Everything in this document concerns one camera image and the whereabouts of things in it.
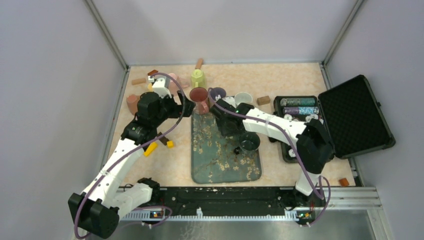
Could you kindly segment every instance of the metal floor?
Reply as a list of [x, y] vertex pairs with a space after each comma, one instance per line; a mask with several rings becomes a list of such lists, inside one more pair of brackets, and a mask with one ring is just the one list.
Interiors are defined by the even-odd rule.
[[[126, 224], [122, 221], [118, 229]], [[90, 240], [100, 240], [94, 236]], [[110, 240], [374, 240], [366, 210], [328, 210], [311, 228], [289, 221], [170, 221], [149, 230], [133, 224]]]

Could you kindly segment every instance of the red cup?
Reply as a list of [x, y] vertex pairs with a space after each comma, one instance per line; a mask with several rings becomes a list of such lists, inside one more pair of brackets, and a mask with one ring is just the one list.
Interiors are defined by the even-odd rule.
[[207, 114], [209, 113], [209, 99], [208, 91], [203, 87], [195, 87], [190, 91], [190, 99], [196, 103], [194, 108], [195, 114]]

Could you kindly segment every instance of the open case lid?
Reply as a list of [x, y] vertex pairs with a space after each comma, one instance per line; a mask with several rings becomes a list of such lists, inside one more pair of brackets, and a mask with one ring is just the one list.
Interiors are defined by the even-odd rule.
[[395, 145], [364, 75], [321, 93], [318, 104], [336, 157], [345, 159]]

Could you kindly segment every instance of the cable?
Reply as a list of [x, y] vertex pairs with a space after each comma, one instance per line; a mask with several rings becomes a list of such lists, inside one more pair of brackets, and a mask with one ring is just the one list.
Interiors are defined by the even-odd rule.
[[[230, 111], [230, 110], [227, 110], [227, 109], [223, 108], [222, 106], [218, 105], [218, 104], [216, 103], [216, 101], [215, 101], [215, 100], [211, 97], [210, 91], [213, 91], [213, 88], [211, 88], [211, 87], [210, 87], [210, 88], [208, 89], [208, 92], [209, 92], [209, 100], [210, 100], [210, 101], [212, 101], [212, 103], [213, 103], [213, 104], [214, 104], [217, 108], [219, 108], [221, 111], [224, 111], [224, 112], [226, 112], [226, 113], [228, 113], [228, 114], [230, 114], [230, 115], [233, 115], [233, 116], [236, 116], [236, 117], [239, 117], [239, 118], [243, 118], [243, 119], [250, 119], [250, 120], [258, 121], [258, 122], [265, 123], [265, 124], [267, 123], [267, 121], [266, 121], [266, 120], [263, 120], [263, 119], [260, 119], [260, 118], [257, 118], [257, 117], [253, 117], [253, 116], [246, 116], [246, 115], [242, 115], [242, 114], [235, 113], [235, 112], [232, 112], [232, 111]], [[322, 194], [322, 195], [321, 195], [321, 194], [318, 192], [318, 190], [315, 188], [314, 183], [312, 182], [311, 177], [309, 177], [308, 171], [306, 170], [305, 165], [304, 165], [304, 163], [302, 162], [301, 157], [299, 156], [298, 150], [296, 149], [295, 144], [294, 144], [294, 143], [293, 143], [293, 141], [290, 139], [289, 135], [286, 133], [286, 131], [285, 131], [285, 130], [281, 127], [281, 126], [279, 126], [279, 125], [277, 125], [277, 124], [275, 124], [275, 123], [273, 123], [273, 122], [269, 122], [268, 124], [269, 124], [269, 125], [271, 125], [271, 126], [273, 126], [273, 127], [275, 127], [275, 128], [277, 128], [278, 130], [280, 130], [280, 132], [282, 132], [282, 134], [284, 134], [285, 138], [287, 139], [288, 143], [289, 143], [289, 144], [290, 144], [290, 146], [291, 146], [291, 149], [293, 149], [294, 155], [296, 156], [297, 161], [299, 162], [300, 168], [302, 169], [303, 173], [305, 174], [306, 179], [307, 179], [307, 181], [308, 181], [309, 185], [311, 186], [311, 188], [312, 188], [313, 192], [315, 193], [315, 195], [316, 195], [318, 198], [320, 198], [320, 199], [322, 199], [322, 200], [323, 200], [323, 199], [324, 199], [324, 194]]]
[[325, 202], [324, 207], [322, 208], [321, 212], [318, 214], [318, 216], [315, 218], [315, 220], [311, 223], [308, 224], [304, 224], [304, 225], [300, 225], [301, 227], [310, 227], [314, 224], [316, 224], [318, 222], [318, 220], [321, 218], [321, 216], [323, 215], [323, 213], [326, 211], [327, 207], [329, 206], [329, 202], [331, 199], [331, 186], [330, 186], [330, 182], [328, 181], [328, 179], [325, 176], [319, 176], [319, 185], [323, 186], [323, 183], [321, 182], [321, 178], [325, 180], [325, 182], [327, 183], [327, 187], [328, 187], [328, 197], [327, 197], [327, 201]]
[[[176, 84], [176, 86], [178, 87], [178, 89], [181, 91], [181, 95], [182, 95], [182, 111], [181, 111], [181, 115], [179, 116], [179, 118], [178, 118], [178, 120], [176, 121], [176, 123], [170, 128], [170, 129], [168, 129], [167, 131], [165, 131], [162, 135], [159, 135], [159, 136], [157, 136], [157, 137], [155, 137], [155, 138], [153, 138], [152, 140], [150, 140], [150, 141], [147, 141], [147, 142], [145, 142], [145, 143], [143, 143], [143, 144], [141, 144], [140, 146], [137, 146], [137, 147], [135, 147], [133, 150], [131, 150], [131, 151], [129, 151], [129, 152], [127, 152], [126, 154], [124, 154], [122, 157], [120, 157], [116, 162], [114, 162], [106, 171], [107, 172], [110, 172], [112, 169], [114, 169], [114, 167], [116, 166], [116, 165], [118, 165], [120, 162], [122, 162], [126, 157], [128, 157], [129, 155], [131, 155], [132, 153], [134, 153], [135, 151], [137, 151], [137, 150], [139, 150], [139, 149], [142, 149], [142, 148], [144, 148], [144, 147], [146, 147], [146, 146], [148, 146], [149, 144], [151, 144], [151, 143], [153, 143], [154, 141], [156, 141], [156, 140], [159, 140], [159, 139], [161, 139], [162, 137], [164, 137], [165, 135], [167, 135], [167, 134], [169, 134], [172, 130], [174, 130], [176, 127], [177, 127], [177, 125], [181, 122], [181, 120], [183, 119], [183, 116], [184, 116], [184, 112], [185, 112], [185, 109], [186, 109], [186, 104], [185, 104], [185, 102], [186, 102], [186, 95], [184, 94], [184, 90], [183, 90], [183, 88], [181, 87], [181, 85], [174, 79], [174, 78], [172, 78], [170, 75], [168, 75], [168, 74], [166, 74], [166, 73], [162, 73], [162, 72], [157, 72], [157, 73], [154, 73], [154, 74], [152, 74], [152, 75], [150, 75], [150, 76], [156, 76], [156, 75], [162, 75], [162, 76], [165, 76], [165, 77], [167, 77], [167, 78], [169, 78], [169, 79], [171, 79], [175, 84]], [[80, 234], [78, 233], [78, 222], [80, 221], [80, 215], [81, 215], [81, 211], [83, 210], [83, 206], [86, 204], [86, 202], [87, 202], [87, 199], [89, 199], [89, 196], [93, 193], [93, 191], [94, 191], [94, 189], [100, 184], [100, 182], [103, 180], [105, 178], [105, 176], [104, 175], [101, 175], [99, 178], [98, 178], [98, 180], [92, 185], [92, 187], [90, 188], [90, 190], [88, 190], [88, 192], [85, 194], [85, 196], [84, 196], [84, 198], [82, 199], [82, 201], [81, 201], [81, 204], [79, 205], [79, 207], [78, 207], [78, 210], [76, 211], [76, 216], [75, 216], [75, 221], [73, 222], [73, 233], [75, 234], [75, 237], [77, 238], [77, 239], [85, 239], [86, 237], [88, 237], [91, 233], [87, 233], [87, 235], [85, 235], [85, 236], [80, 236]]]
[[125, 192], [125, 188], [128, 188], [127, 185], [130, 185], [130, 188], [134, 187], [131, 183], [127, 183], [124, 186], [119, 186], [119, 188], [123, 188], [123, 191]]
[[[168, 219], [168, 218], [170, 218], [171, 217], [171, 215], [172, 215], [172, 213], [173, 213], [173, 211], [172, 211], [172, 209], [170, 208], [170, 207], [167, 207], [167, 206], [160, 206], [160, 205], [157, 205], [157, 206], [145, 206], [145, 207], [136, 207], [136, 208], [134, 208], [134, 210], [149, 210], [149, 209], [166, 209], [166, 210], [168, 210], [169, 211], [169, 214], [164, 218], [164, 219], [162, 219], [162, 220], [160, 220], [159, 222], [157, 222], [157, 223], [155, 223], [155, 224], [153, 224], [153, 225], [151, 225], [151, 227], [152, 228], [154, 228], [154, 227], [157, 227], [157, 226], [160, 226], [160, 225], [162, 225], [162, 224], [164, 224], [164, 222]], [[128, 223], [128, 224], [125, 224], [124, 226], [122, 226], [122, 227], [120, 227], [120, 228], [118, 228], [116, 231], [115, 231], [115, 233], [117, 233], [117, 232], [119, 232], [119, 231], [121, 231], [123, 228], [126, 228], [126, 227], [128, 227], [128, 226], [130, 226], [130, 225], [139, 225], [139, 224], [141, 224], [141, 225], [143, 225], [144, 226], [144, 222], [131, 222], [131, 223]]]

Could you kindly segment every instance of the white cup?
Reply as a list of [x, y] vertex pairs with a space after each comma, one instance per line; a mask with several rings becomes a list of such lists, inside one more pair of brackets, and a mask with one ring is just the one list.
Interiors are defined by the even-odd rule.
[[253, 97], [247, 92], [239, 92], [234, 96], [235, 106], [241, 103], [251, 104], [253, 103]]

